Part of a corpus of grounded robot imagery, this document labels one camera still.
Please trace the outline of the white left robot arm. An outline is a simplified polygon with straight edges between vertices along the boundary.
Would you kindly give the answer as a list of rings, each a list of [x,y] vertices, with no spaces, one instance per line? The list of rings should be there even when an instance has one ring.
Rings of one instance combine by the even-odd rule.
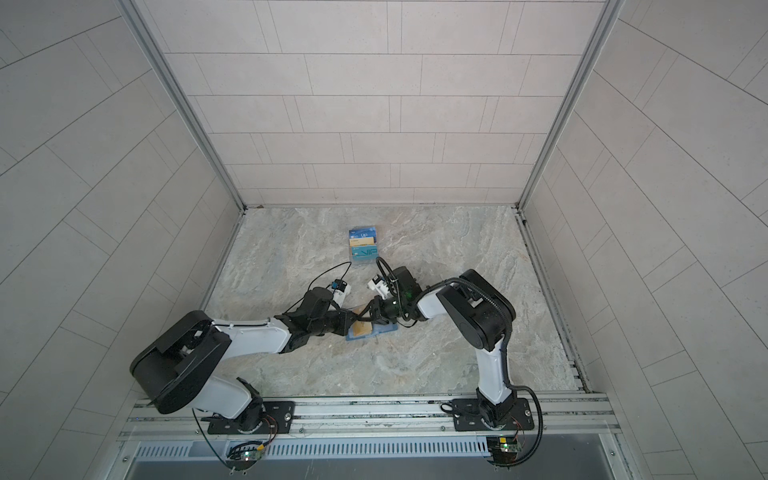
[[[241,356],[287,354],[314,336],[345,336],[353,323],[341,309],[348,292],[341,281],[314,287],[296,310],[264,321],[231,323],[191,311],[140,352],[129,372],[161,414],[190,407],[235,419],[258,392],[243,380],[216,376],[218,365]]]

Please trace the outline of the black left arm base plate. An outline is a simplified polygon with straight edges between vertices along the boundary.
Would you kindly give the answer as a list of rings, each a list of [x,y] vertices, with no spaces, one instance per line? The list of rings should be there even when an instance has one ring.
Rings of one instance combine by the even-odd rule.
[[[236,419],[219,414],[203,417],[210,435],[275,435],[290,432],[296,403],[293,401],[266,401],[259,410],[247,409]]]

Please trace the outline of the blue-grey card holder wallet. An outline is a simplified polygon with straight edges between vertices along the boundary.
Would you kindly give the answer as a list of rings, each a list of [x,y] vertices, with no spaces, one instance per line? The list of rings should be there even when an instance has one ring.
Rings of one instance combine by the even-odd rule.
[[[369,334],[369,335],[366,335],[366,336],[363,336],[363,337],[360,337],[360,338],[351,338],[350,334],[349,334],[349,330],[350,330],[350,328],[349,328],[349,330],[348,330],[348,332],[346,334],[346,340],[347,341],[362,340],[362,339],[367,339],[367,338],[375,337],[375,336],[380,335],[380,334],[390,333],[390,332],[394,332],[394,331],[398,330],[398,324],[397,323],[387,323],[387,324],[372,323],[372,324],[373,324],[373,332],[371,334]]]

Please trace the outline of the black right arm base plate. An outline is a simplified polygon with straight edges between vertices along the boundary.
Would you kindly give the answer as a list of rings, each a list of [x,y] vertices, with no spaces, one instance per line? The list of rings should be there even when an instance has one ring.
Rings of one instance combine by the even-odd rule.
[[[485,398],[455,398],[441,404],[459,432],[492,430],[534,430],[533,410],[527,399],[509,397],[501,404]]]

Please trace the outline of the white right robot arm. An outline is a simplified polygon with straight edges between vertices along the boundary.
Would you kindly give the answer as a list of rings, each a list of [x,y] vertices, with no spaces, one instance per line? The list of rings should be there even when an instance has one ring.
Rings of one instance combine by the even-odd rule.
[[[406,267],[399,267],[381,272],[368,288],[376,295],[361,315],[373,323],[448,316],[476,352],[479,415],[492,428],[511,421],[517,394],[508,373],[507,347],[516,312],[484,277],[469,269],[422,289]]]

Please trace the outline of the gold VIP card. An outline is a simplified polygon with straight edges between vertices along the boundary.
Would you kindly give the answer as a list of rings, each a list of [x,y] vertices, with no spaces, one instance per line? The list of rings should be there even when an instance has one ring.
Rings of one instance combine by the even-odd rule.
[[[363,310],[365,309],[364,305],[359,305],[353,309],[353,312],[363,316]],[[368,321],[362,321],[362,320],[356,320],[351,326],[349,330],[349,334],[351,338],[360,338],[366,335],[369,335],[373,332],[373,324]]]

